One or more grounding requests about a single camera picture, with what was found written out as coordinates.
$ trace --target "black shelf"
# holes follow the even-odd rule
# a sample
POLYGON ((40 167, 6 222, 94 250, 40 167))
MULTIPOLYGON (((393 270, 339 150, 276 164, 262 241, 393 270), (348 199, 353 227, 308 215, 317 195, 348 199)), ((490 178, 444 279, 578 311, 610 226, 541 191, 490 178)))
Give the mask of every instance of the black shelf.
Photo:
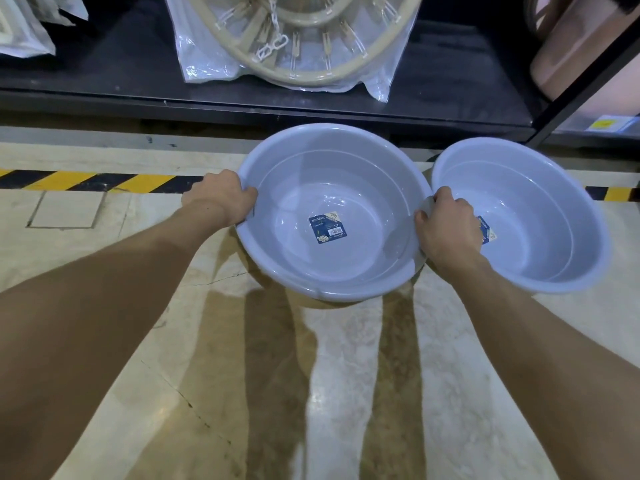
POLYGON ((57 56, 0 59, 0 108, 273 128, 341 121, 430 139, 526 141, 547 105, 518 49, 476 26, 418 20, 383 104, 363 85, 331 94, 252 76, 186 84, 164 0, 85 1, 89 23, 47 26, 57 56))

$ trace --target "plastic basin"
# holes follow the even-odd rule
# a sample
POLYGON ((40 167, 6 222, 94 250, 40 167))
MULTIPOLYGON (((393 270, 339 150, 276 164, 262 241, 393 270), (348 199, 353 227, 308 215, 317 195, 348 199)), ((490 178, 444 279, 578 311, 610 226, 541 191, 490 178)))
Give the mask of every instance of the plastic basin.
POLYGON ((611 240, 600 209, 556 163, 521 144, 471 138, 448 147, 431 174, 484 218, 493 268, 532 292, 585 289, 607 270, 611 240))
POLYGON ((359 301, 394 290, 424 263, 413 211, 431 188, 379 136, 324 123, 289 128, 259 144, 238 174, 259 192, 238 236, 261 270, 288 288, 359 301), (327 219, 333 213, 338 218, 327 219))

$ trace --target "hand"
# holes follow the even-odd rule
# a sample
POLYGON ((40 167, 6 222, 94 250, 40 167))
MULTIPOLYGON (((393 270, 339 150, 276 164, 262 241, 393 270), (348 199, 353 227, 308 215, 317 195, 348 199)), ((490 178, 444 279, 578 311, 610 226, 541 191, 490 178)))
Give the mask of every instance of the hand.
POLYGON ((182 206, 192 202, 215 204, 222 211, 224 227, 238 224, 255 205, 258 190, 249 187, 242 190, 240 177, 235 171, 222 170, 220 173, 208 173, 201 182, 182 194, 182 206))
POLYGON ((462 198, 453 200, 449 187, 439 188, 433 198, 431 217, 421 210, 415 213, 415 229, 423 252, 450 281, 457 272, 484 260, 483 235, 474 208, 462 198))

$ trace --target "person's left hand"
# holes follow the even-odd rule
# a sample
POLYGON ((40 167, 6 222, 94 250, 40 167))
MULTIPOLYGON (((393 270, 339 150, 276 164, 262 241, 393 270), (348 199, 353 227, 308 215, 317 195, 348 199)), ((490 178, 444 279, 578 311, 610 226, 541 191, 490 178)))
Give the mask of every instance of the person's left hand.
POLYGON ((222 170, 206 174, 201 182, 183 193, 182 206, 196 201, 217 205, 223 211, 223 225, 227 227, 242 221, 255 205, 257 197, 258 190, 254 187, 242 190, 240 177, 235 171, 222 170))

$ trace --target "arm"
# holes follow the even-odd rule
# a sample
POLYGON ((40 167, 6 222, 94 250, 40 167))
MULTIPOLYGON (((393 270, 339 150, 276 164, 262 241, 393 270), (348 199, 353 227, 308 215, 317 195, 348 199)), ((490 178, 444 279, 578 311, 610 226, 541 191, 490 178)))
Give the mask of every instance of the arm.
POLYGON ((51 478, 200 245, 256 196, 208 174, 164 222, 0 294, 2 478, 51 478))
POLYGON ((640 369, 492 270, 473 208, 436 195, 415 217, 422 249, 467 309, 478 339, 562 480, 635 478, 640 369))

